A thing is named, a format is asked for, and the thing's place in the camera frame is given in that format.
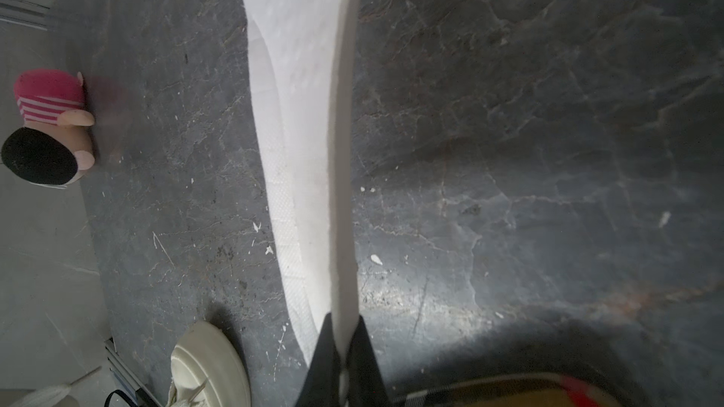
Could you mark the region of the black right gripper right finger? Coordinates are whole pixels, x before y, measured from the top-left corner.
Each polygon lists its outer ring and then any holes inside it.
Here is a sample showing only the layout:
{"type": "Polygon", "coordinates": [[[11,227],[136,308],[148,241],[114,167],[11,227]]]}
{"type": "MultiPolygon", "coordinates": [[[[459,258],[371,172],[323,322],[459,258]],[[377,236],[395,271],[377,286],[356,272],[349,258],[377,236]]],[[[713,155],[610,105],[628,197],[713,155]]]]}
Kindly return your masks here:
{"type": "Polygon", "coordinates": [[[359,317],[354,331],[346,362],[349,380],[347,406],[390,407],[392,405],[362,317],[359,317]]]}

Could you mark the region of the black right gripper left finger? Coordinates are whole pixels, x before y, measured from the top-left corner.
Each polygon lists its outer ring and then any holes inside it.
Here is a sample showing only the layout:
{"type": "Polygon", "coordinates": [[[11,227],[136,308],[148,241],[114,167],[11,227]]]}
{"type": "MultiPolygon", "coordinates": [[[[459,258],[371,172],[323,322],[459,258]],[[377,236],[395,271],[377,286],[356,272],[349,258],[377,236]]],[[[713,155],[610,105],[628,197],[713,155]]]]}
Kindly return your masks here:
{"type": "Polygon", "coordinates": [[[328,313],[295,407],[340,407],[340,383],[341,358],[334,339],[332,315],[328,313]]]}

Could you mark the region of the cream sneaker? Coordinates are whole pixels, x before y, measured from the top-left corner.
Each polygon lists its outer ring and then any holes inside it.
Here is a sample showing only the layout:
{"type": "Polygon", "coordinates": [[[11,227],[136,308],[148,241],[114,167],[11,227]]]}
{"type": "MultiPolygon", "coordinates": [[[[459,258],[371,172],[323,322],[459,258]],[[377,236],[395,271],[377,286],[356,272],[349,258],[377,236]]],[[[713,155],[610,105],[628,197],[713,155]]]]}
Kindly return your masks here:
{"type": "Polygon", "coordinates": [[[241,356],[209,322],[192,324],[170,356],[169,406],[236,407],[252,404],[241,356]]]}

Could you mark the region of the white shoe insole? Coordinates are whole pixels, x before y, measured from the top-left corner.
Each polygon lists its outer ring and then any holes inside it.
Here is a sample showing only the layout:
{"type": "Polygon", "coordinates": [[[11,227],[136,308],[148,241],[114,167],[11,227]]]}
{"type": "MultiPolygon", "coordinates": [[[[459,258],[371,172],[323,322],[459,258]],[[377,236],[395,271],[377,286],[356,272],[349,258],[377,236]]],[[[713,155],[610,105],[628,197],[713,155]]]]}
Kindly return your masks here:
{"type": "Polygon", "coordinates": [[[359,0],[243,0],[252,108],[288,315],[305,360],[359,317],[351,128],[359,0]]]}

